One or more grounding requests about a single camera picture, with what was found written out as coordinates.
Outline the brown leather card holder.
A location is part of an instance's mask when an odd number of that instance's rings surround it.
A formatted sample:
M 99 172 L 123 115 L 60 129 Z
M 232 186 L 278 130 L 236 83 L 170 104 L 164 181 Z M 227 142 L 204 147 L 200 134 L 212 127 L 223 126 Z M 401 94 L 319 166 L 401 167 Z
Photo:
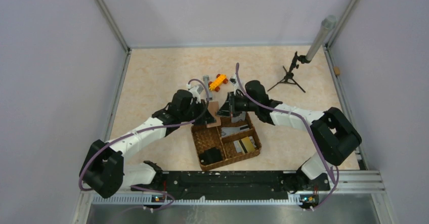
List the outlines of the brown leather card holder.
M 222 122 L 219 116 L 217 116 L 217 112 L 219 110 L 219 103 L 217 101 L 211 101 L 208 104 L 208 111 L 212 115 L 212 117 L 216 120 L 214 123 L 207 124 L 207 128 L 213 128 L 221 126 Z

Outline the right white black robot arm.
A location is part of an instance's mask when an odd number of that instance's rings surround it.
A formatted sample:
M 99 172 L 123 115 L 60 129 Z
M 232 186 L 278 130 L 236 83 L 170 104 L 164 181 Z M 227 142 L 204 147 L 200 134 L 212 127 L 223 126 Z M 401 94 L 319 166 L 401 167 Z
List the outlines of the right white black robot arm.
M 252 80 L 244 90 L 229 92 L 217 115 L 237 117 L 242 112 L 253 112 L 261 122 L 287 126 L 306 131 L 316 148 L 316 153 L 299 168 L 298 186 L 311 189 L 323 172 L 333 176 L 333 167 L 340 166 L 362 143 L 362 138 L 343 112 L 331 107 L 314 111 L 289 106 L 270 99 L 265 87 Z

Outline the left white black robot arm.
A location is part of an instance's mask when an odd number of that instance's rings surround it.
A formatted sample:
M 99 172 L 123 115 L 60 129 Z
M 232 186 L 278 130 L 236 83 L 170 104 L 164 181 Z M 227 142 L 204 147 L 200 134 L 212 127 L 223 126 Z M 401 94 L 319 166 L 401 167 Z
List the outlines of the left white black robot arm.
M 180 89 L 171 102 L 138 127 L 106 143 L 94 141 L 79 173 L 79 188 L 82 191 L 93 190 L 103 198 L 111 197 L 121 188 L 136 185 L 145 185 L 150 190 L 159 189 L 162 176 L 156 173 L 154 164 L 125 167 L 124 163 L 144 147 L 167 137 L 183 125 L 211 123 L 213 117 L 207 109 L 208 101 L 200 96 L 202 92 L 207 92 L 207 89 L 201 85 Z

